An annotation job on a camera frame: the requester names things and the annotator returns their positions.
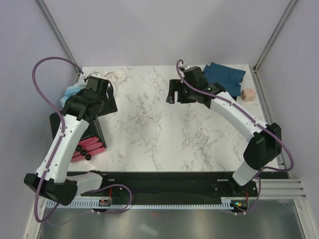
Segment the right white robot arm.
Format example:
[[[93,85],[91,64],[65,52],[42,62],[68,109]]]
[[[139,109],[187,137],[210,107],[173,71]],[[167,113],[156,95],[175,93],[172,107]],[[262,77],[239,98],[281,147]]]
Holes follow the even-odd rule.
[[[203,104],[223,116],[248,142],[243,153],[244,161],[228,183],[229,192],[240,196],[246,191],[246,184],[282,152],[280,126],[267,124],[246,112],[223,86],[209,84],[198,66],[186,69],[179,75],[180,79],[169,81],[167,103]]]

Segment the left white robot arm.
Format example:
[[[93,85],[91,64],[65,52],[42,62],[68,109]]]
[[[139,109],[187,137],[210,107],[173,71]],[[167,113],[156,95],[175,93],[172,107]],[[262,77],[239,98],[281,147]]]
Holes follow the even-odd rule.
[[[24,183],[37,195],[64,206],[85,192],[93,190],[104,196],[109,183],[99,173],[87,172],[79,177],[67,177],[71,158],[91,121],[117,112],[114,88],[110,81],[90,76],[86,87],[70,96],[58,113],[60,125],[53,143],[35,173],[27,173]]]

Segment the white t shirt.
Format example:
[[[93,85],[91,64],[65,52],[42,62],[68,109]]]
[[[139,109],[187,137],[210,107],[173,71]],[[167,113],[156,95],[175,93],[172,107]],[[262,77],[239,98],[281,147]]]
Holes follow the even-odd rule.
[[[127,78],[126,73],[123,70],[101,72],[93,71],[92,73],[88,74],[88,76],[109,80],[114,87],[120,86]]]

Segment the black pink drawer box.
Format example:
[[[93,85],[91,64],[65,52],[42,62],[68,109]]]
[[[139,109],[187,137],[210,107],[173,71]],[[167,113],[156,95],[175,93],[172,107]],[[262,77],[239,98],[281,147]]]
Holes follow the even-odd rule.
[[[107,148],[105,139],[98,121],[92,120],[89,127],[83,133],[71,158],[71,162],[81,160],[90,161],[94,155],[104,152]]]

